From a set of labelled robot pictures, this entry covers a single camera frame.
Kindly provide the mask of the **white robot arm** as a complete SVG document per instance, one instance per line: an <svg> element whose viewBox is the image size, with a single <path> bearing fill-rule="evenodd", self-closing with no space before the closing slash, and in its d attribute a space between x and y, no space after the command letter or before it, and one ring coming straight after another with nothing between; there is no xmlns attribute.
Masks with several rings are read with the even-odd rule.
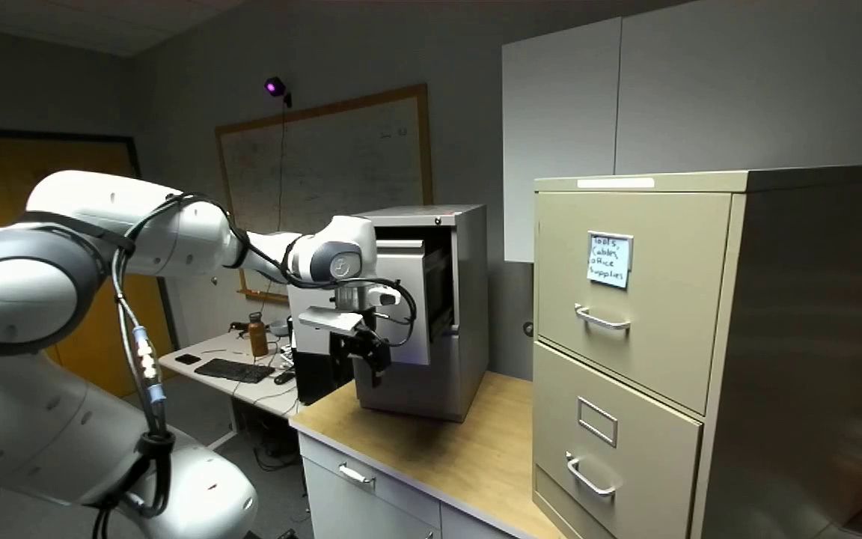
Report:
<svg viewBox="0 0 862 539"><path fill-rule="evenodd" d="M251 234L196 195L147 178L52 171L22 216L0 226L0 488L105 517L147 539L244 539L256 514L247 476L165 418L153 343L120 304L121 400L51 361L97 286L138 276L251 270L295 286L340 286L373 265L373 226L335 216L317 234Z"/></svg>

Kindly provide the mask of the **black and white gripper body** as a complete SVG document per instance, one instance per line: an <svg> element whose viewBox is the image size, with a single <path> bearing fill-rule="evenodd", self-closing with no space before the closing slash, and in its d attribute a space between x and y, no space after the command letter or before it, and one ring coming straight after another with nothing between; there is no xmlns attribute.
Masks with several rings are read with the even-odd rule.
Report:
<svg viewBox="0 0 862 539"><path fill-rule="evenodd" d="M353 286L314 289L290 286L290 359L295 367L295 395L314 403L353 377L353 365L365 353L383 350L388 340L373 332L373 310L358 304Z"/></svg>

